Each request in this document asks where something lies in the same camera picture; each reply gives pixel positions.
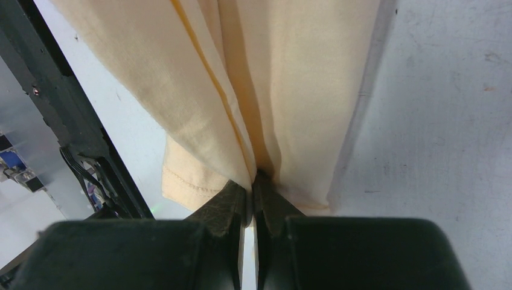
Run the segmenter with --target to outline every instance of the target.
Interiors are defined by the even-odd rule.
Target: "cable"
[[[105,189],[103,188],[102,184],[96,180],[96,178],[94,178],[94,176],[92,176],[87,170],[85,170],[85,168],[83,168],[74,158],[73,156],[71,155],[71,153],[69,152],[69,150],[67,148],[61,148],[60,149],[61,153],[64,154],[64,158],[66,160],[68,160],[68,162],[70,163],[71,167],[76,170],[76,172],[82,176],[83,179],[89,181],[90,183],[92,183],[93,185],[95,185],[96,187],[98,187],[101,191],[101,195],[102,195],[102,198],[103,199],[107,199],[108,196],[107,196],[107,193],[105,192]]]
[[[75,171],[75,168],[73,168],[73,166],[71,165],[71,162],[68,159],[71,156],[71,154],[69,153],[69,150],[61,147],[59,151],[60,151],[60,155],[62,156],[62,159],[64,159],[64,162],[68,165],[69,169],[71,169],[71,172],[77,178],[78,183],[80,183],[80,187],[82,188],[83,193],[87,197],[87,200],[91,204],[91,207],[92,207],[93,211],[94,212],[98,211],[96,209],[96,206],[94,205],[94,201],[92,200],[92,198],[87,193],[87,187],[85,187],[85,182],[83,181],[83,177],[81,177],[80,174]]]

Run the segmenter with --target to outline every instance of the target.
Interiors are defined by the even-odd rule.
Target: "stitching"
[[[176,173],[172,172],[169,168],[167,168],[166,166],[164,166],[164,169],[167,170],[169,173],[171,173],[172,175],[174,175],[178,180],[180,180],[181,182],[185,183],[186,185],[194,188],[194,189],[197,189],[197,190],[202,190],[202,191],[205,191],[205,192],[215,192],[218,193],[219,191],[221,191],[221,189],[211,189],[211,188],[205,188],[205,187],[199,187],[199,186],[196,186],[186,180],[184,180],[183,178],[181,178],[179,175],[177,175]]]

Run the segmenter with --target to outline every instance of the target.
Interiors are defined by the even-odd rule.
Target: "electronic component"
[[[27,168],[5,135],[0,135],[0,182],[12,179],[31,192],[45,187],[36,174]]]
[[[78,179],[82,191],[87,196],[94,212],[99,211],[103,207],[103,203],[110,200],[110,196],[107,195],[103,184],[98,180],[99,174],[96,173],[95,166],[86,161],[76,161],[68,148],[61,147],[60,154]]]

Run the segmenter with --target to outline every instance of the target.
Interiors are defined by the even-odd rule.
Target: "white table surface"
[[[162,128],[36,3],[154,215],[184,218],[161,197]],[[475,289],[512,289],[512,1],[388,0],[377,23],[331,205],[430,219]]]

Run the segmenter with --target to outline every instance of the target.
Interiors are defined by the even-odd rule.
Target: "cream fabric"
[[[377,0],[53,1],[168,132],[164,196],[195,210],[258,168],[328,207]]]

